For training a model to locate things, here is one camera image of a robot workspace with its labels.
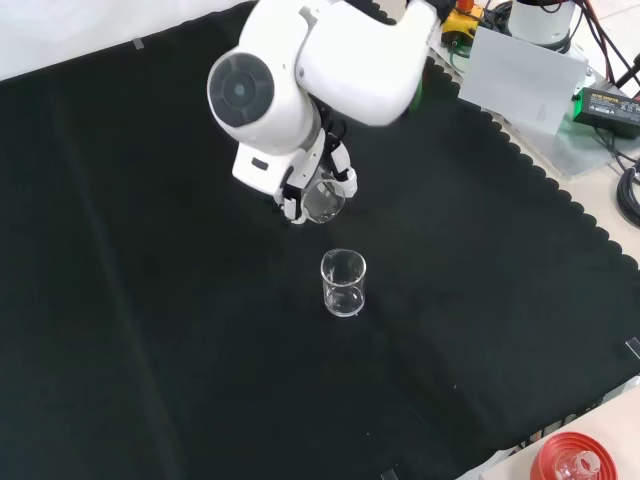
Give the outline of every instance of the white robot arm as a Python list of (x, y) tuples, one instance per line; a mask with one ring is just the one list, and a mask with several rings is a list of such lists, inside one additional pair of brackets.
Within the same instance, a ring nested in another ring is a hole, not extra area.
[(216, 121), (239, 142), (233, 175), (296, 223), (319, 169), (352, 197), (349, 155), (309, 94), (366, 125), (388, 125), (413, 98), (437, 22), (424, 0), (411, 0), (397, 25), (342, 0), (260, 0), (207, 82)]

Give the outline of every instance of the clear bottle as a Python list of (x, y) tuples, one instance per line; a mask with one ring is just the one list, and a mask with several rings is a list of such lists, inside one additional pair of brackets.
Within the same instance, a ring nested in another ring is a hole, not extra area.
[(338, 215), (346, 194), (330, 172), (318, 165), (313, 178), (302, 191), (302, 211), (315, 223), (326, 223)]
[(353, 250), (330, 250), (322, 258), (320, 272), (327, 310), (336, 317), (357, 315), (364, 307), (364, 257)]
[(600, 471), (600, 458), (593, 452), (570, 453), (556, 462), (557, 480), (595, 480)]

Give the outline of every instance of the white wall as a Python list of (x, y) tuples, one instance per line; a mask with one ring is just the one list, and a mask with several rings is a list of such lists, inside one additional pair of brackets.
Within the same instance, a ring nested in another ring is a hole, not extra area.
[(0, 0), (0, 80), (247, 0)]

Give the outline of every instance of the white table surface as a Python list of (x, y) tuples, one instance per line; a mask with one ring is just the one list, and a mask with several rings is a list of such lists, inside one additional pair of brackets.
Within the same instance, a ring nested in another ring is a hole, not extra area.
[(248, 0), (0, 0), (0, 80)]
[(528, 480), (542, 446), (561, 432), (583, 433), (600, 442), (619, 480), (640, 478), (640, 387), (635, 387), (482, 473), (481, 480)]

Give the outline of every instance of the black cloth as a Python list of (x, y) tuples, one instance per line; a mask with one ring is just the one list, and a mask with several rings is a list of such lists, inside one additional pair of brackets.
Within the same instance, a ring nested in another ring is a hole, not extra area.
[(433, 65), (417, 114), (351, 128), (335, 221), (236, 182), (206, 78), (246, 13), (0, 86), (3, 476), (452, 479), (638, 370), (636, 263)]
[[(376, 3), (374, 0), (346, 0), (349, 4), (356, 7), (361, 12), (366, 13), (371, 18), (375, 20), (387, 24), (387, 25), (395, 25), (396, 21), (390, 18), (384, 10), (380, 8), (380, 5)], [(444, 22), (453, 8), (456, 5), (456, 0), (427, 0), (433, 8), (436, 9), (436, 13), (438, 14), (438, 18), (441, 22)]]

